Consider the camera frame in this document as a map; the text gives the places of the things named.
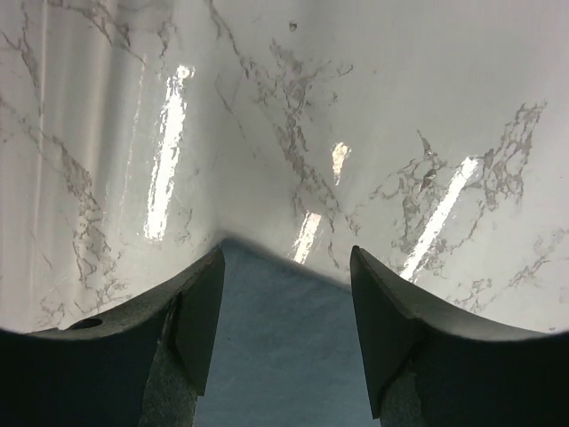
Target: dark spot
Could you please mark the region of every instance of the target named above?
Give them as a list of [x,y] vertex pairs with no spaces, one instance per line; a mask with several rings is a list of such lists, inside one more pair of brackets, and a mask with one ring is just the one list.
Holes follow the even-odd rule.
[[84,318],[70,326],[69,329],[89,329],[90,327],[102,325],[102,323],[103,321],[100,318]]

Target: dark gray surface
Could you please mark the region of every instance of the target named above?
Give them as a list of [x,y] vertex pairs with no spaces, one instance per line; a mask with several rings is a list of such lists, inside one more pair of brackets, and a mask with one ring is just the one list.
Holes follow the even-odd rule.
[[349,292],[234,242],[223,251],[223,302],[196,427],[377,427]]

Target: white marble tabletop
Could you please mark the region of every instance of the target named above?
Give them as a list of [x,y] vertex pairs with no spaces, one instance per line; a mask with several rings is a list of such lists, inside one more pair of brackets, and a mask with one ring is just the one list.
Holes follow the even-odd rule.
[[564,0],[0,4],[0,327],[66,327],[223,238],[353,245],[569,327]]

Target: black plastic part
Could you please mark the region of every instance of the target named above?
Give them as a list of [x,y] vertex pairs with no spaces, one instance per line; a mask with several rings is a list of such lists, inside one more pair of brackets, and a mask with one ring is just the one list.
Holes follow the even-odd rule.
[[383,427],[401,425],[385,423],[383,412],[404,375],[414,379],[406,380],[413,388],[407,397],[418,397],[421,425],[569,425],[568,333],[539,334],[480,318],[358,247],[350,268],[372,414]]
[[[144,406],[152,408],[160,404],[152,399],[168,395],[168,391],[147,390],[151,367],[158,373],[152,381],[154,388],[172,382],[172,378],[164,380],[166,372],[184,375],[186,383],[188,379],[195,382],[188,390],[203,392],[223,271],[223,254],[218,249],[162,285],[68,330],[34,334],[0,330],[4,361],[0,423],[139,425],[143,399]],[[167,350],[157,352],[160,348]],[[165,361],[174,367],[156,367]],[[195,400],[195,395],[180,402],[190,399]],[[190,408],[171,404],[168,410]],[[153,416],[165,415],[154,411]],[[160,419],[146,417],[145,425],[163,424]]]

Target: marble surface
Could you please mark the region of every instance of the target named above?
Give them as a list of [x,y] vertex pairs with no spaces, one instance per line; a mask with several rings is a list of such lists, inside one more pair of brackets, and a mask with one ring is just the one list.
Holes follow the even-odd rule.
[[0,5],[0,326],[66,327],[223,238],[349,285],[365,247],[569,327],[563,0]]

